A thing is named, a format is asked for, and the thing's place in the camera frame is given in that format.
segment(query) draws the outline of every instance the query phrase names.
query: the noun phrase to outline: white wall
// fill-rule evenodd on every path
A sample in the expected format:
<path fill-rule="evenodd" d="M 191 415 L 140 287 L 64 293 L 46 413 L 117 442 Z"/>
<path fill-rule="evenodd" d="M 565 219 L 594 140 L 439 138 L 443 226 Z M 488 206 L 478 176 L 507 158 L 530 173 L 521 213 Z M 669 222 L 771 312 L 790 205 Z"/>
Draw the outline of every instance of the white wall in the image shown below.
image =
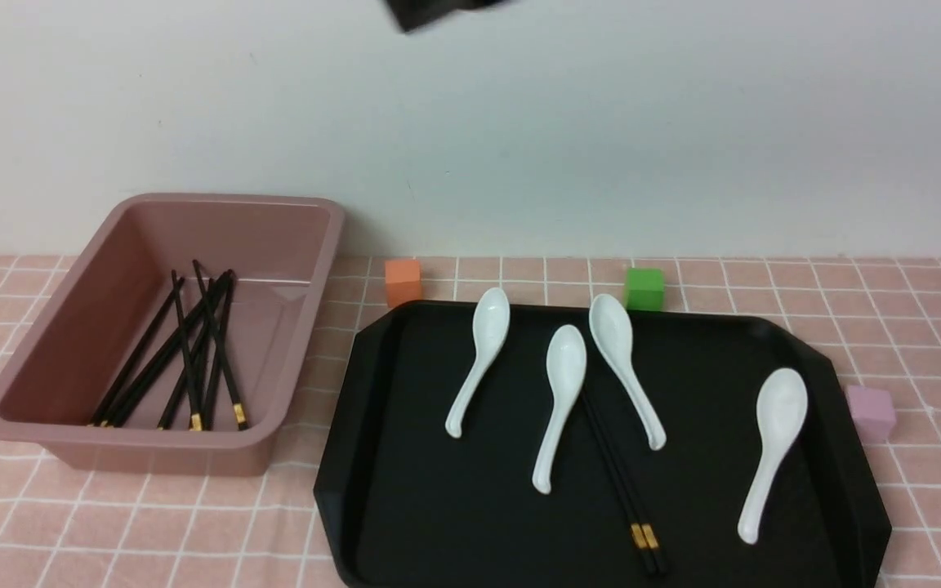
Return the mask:
<path fill-rule="evenodd" d="M 0 0 L 0 250 L 153 190 L 347 249 L 941 254 L 941 0 Z"/>

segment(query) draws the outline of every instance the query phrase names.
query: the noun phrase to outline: green cube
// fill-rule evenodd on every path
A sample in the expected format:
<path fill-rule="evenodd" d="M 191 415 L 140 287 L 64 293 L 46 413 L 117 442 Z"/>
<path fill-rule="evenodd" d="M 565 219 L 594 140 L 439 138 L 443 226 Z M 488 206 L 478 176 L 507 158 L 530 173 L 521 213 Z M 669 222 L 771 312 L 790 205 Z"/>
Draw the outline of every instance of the green cube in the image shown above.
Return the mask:
<path fill-rule="evenodd" d="M 628 311 L 663 310 L 663 270 L 628 268 L 623 286 L 623 302 Z"/>

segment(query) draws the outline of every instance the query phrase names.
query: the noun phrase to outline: black tray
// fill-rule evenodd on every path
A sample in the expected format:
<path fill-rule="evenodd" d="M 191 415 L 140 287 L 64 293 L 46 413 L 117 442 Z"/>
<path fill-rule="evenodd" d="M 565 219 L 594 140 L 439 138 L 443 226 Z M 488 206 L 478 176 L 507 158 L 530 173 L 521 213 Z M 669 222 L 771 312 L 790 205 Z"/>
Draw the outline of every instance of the black tray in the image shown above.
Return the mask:
<path fill-rule="evenodd" d="M 474 361 L 464 302 L 411 302 L 355 338 L 314 498 L 347 584 L 388 588 L 872 588 L 891 535 L 828 359 L 759 318 L 631 313 L 634 365 L 663 421 L 651 453 L 585 309 L 515 305 L 463 438 L 444 421 Z M 644 493 L 672 568 L 649 578 L 577 405 L 550 496 L 531 472 L 550 416 L 546 347 L 571 323 L 586 382 Z M 804 430 L 774 481 L 760 540 L 736 523 L 760 457 L 755 402 L 775 369 L 808 386 Z"/>

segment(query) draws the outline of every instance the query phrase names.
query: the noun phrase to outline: pink checkered tablecloth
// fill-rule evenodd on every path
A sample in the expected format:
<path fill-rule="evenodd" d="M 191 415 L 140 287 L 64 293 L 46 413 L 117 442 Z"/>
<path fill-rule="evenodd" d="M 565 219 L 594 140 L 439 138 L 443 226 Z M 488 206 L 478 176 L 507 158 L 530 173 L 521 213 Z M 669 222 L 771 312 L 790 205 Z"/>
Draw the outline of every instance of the pink checkered tablecloth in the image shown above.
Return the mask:
<path fill-rule="evenodd" d="M 354 334 L 386 312 L 382 259 L 337 260 L 271 468 L 258 478 L 79 472 L 0 442 L 0 588 L 342 585 L 311 485 Z M 661 267 L 671 311 L 743 313 L 892 392 L 899 425 L 867 446 L 894 531 L 885 588 L 941 588 L 941 260 L 425 257 L 425 295 L 589 305 L 625 268 Z M 0 369 L 70 258 L 0 256 Z"/>

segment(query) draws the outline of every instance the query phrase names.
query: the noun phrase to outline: pink plastic container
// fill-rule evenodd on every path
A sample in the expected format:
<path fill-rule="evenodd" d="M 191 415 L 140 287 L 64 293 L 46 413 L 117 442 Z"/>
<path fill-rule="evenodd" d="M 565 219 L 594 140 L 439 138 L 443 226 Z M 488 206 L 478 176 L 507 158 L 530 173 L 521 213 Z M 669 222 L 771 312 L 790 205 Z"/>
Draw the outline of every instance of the pink plastic container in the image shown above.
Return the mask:
<path fill-rule="evenodd" d="M 0 439 L 38 443 L 79 469 L 257 475 L 296 390 L 344 222 L 321 198 L 143 194 L 119 204 L 0 375 Z M 214 431 L 156 430 L 182 361 L 173 360 L 126 427 L 87 427 L 167 296 L 169 270 L 234 269 L 227 350 L 250 428 L 238 431 L 224 384 Z M 145 361 L 176 327 L 167 317 Z M 188 416 L 181 403 L 178 423 Z"/>

